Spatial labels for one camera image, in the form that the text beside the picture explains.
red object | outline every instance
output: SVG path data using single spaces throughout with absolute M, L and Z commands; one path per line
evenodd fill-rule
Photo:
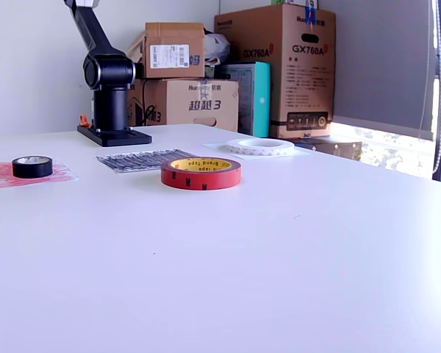
M 242 167 L 233 160 L 194 157 L 162 164 L 162 183 L 185 190 L 218 190 L 240 183 Z
M 91 124 L 88 122 L 87 116 L 85 114 L 80 115 L 80 126 L 90 127 Z
M 0 163 L 0 188 L 42 184 L 44 182 L 66 182 L 76 176 L 63 164 L 57 162 L 52 166 L 53 174 L 38 179 L 20 179 L 13 176 L 12 163 Z

cardboard box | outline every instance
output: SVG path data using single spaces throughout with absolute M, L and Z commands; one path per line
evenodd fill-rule
M 144 77 L 204 77 L 204 26 L 147 23 L 143 36 Z
M 128 92 L 130 126 L 143 124 L 143 81 Z M 146 81 L 147 125 L 203 124 L 237 132 L 238 83 L 220 79 Z
M 270 136 L 329 135 L 333 117 L 335 15 L 272 5 L 215 16 L 215 31 L 231 43 L 233 60 L 271 64 Z
M 272 5 L 278 4 L 294 4 L 301 6 L 310 6 L 315 9 L 318 9 L 318 0 L 271 0 Z

black mounting plate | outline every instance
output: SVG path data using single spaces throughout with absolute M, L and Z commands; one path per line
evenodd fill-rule
M 152 136 L 135 130 L 101 131 L 91 127 L 78 126 L 77 131 L 103 147 L 146 145 L 152 142 Z

robotic arm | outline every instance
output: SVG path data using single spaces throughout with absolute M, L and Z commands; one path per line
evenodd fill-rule
M 99 0 L 64 0 L 88 48 L 83 63 L 85 81 L 93 90 L 94 116 L 90 128 L 77 129 L 102 146 L 150 143 L 151 137 L 127 127 L 127 90 L 136 77 L 135 64 L 114 49 L 93 8 Z

window blind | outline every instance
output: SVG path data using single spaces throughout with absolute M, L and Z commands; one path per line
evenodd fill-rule
M 334 121 L 433 138 L 436 52 L 428 1 L 320 0 L 337 16 Z

